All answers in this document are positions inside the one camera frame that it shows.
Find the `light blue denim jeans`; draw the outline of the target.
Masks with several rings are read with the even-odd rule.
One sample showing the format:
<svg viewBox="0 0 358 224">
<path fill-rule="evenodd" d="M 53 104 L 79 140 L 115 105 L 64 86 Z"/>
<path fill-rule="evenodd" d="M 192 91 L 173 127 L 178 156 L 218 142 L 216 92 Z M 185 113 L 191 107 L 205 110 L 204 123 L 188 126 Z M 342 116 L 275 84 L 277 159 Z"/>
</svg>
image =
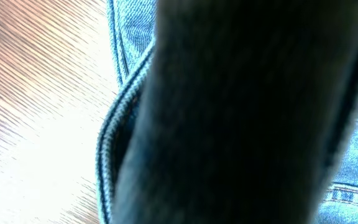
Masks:
<svg viewBox="0 0 358 224">
<path fill-rule="evenodd" d="M 358 1 L 107 9 L 101 223 L 358 223 Z"/>
</svg>

